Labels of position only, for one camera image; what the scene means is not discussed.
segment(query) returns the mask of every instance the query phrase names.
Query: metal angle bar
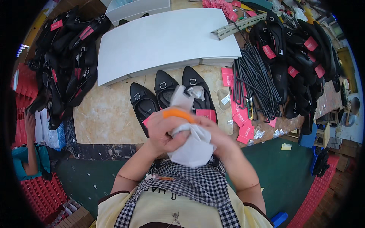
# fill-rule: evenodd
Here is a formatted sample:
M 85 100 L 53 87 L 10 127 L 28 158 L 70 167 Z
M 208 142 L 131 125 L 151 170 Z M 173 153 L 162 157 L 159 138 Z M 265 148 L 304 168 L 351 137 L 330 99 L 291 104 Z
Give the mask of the metal angle bar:
M 283 14 L 282 11 L 275 12 L 277 16 L 281 16 Z M 259 14 L 250 18 L 242 19 L 236 22 L 239 30 L 244 30 L 245 28 L 257 24 L 260 20 L 266 20 L 267 13 Z M 233 23 L 223 26 L 217 30 L 212 31 L 211 33 L 216 34 L 219 40 L 223 40 L 224 38 L 238 32 L 237 28 Z

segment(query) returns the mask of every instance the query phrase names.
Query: pile of shoes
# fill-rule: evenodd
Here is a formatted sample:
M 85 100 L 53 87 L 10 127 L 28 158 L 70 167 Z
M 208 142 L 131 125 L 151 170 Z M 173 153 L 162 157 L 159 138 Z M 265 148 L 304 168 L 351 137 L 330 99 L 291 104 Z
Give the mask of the pile of shoes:
M 291 17 L 283 14 L 282 18 Z M 340 91 L 339 77 L 343 72 L 329 36 L 317 22 L 309 24 L 297 19 L 283 24 L 276 13 L 269 11 L 266 21 L 254 25 L 249 37 L 269 66 L 280 104 L 289 100 L 285 116 L 307 117 L 308 127 L 303 125 L 307 129 L 303 133 L 310 134 L 324 83 L 332 80 L 335 91 Z
M 146 87 L 132 83 L 130 94 L 131 103 L 137 119 L 147 136 L 146 119 L 154 112 L 165 109 L 170 105 L 172 95 L 179 83 L 168 73 L 159 70 L 155 78 L 155 94 Z M 182 85 L 185 86 L 184 93 L 190 95 L 190 91 L 194 88 L 202 89 L 202 95 L 194 97 L 192 112 L 199 115 L 202 111 L 208 111 L 208 117 L 218 123 L 215 107 L 209 91 L 209 87 L 204 79 L 190 66 L 184 68 L 182 74 Z
M 34 113 L 47 107 L 49 129 L 55 130 L 97 80 L 95 40 L 110 29 L 105 14 L 84 20 L 78 6 L 45 22 L 28 66 L 36 72 L 38 96 L 27 108 Z

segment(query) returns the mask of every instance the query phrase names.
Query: black metal wire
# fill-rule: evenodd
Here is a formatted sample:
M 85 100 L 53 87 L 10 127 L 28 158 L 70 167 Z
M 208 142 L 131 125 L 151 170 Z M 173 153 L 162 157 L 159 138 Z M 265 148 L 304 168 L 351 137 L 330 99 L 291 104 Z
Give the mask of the black metal wire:
M 268 71 L 270 71 L 271 75 L 271 69 L 269 66 L 268 70 L 266 69 L 257 48 L 251 45 L 250 42 L 247 42 L 243 32 L 236 23 L 234 21 L 231 22 L 233 22 L 246 41 L 244 48 L 241 49 L 242 57 L 235 59 L 233 64 L 233 99 L 241 109 L 247 107 L 249 116 L 252 116 L 253 112 L 256 113 L 257 118 L 254 119 L 252 116 L 251 119 L 258 120 L 257 112 L 260 112 L 265 117 L 264 122 L 270 123 L 275 117 L 282 116 L 279 104 L 281 97 L 274 86 L 271 76 L 268 74 Z M 243 94 L 243 86 L 245 86 L 247 92 L 246 96 Z

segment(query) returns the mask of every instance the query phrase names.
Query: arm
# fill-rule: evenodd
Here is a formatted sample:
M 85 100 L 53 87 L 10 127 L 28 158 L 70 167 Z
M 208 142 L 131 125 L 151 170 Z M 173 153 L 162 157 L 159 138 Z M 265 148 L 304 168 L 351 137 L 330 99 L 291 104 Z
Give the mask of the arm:
M 34 115 L 27 113 L 27 116 L 25 117 L 25 131 L 27 133 L 28 163 L 23 162 L 22 165 L 28 176 L 36 175 L 38 173 L 37 156 L 35 154 L 33 142 L 35 124 Z
M 182 146 L 188 139 L 189 131 L 178 133 L 174 139 L 166 133 L 184 123 L 187 123 L 187 120 L 175 116 L 164 119 L 162 111 L 153 113 L 148 121 L 150 138 L 119 170 L 110 194 L 117 191 L 132 191 L 158 156 Z
M 350 125 L 349 118 L 350 118 L 350 110 L 348 110 L 347 111 L 347 114 L 346 114 L 346 122 L 345 122 L 345 125 L 346 126 L 349 126 Z
M 226 167 L 229 178 L 242 202 L 254 204 L 266 214 L 265 202 L 255 169 L 238 145 L 207 118 L 196 117 L 199 125 L 210 131 L 211 143 L 217 146 L 214 154 Z
M 111 193 L 132 191 L 144 178 L 156 156 L 152 153 L 151 142 L 147 141 L 119 170 Z

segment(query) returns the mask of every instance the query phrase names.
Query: white cardboard sheet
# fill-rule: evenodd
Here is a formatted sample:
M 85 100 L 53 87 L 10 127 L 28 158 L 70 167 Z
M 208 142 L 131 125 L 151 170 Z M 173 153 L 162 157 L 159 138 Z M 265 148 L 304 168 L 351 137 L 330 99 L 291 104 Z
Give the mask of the white cardboard sheet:
M 227 25 L 221 9 L 191 8 L 150 15 L 105 33 L 98 59 L 98 85 L 128 77 L 241 56 L 234 36 L 219 40 L 211 31 Z

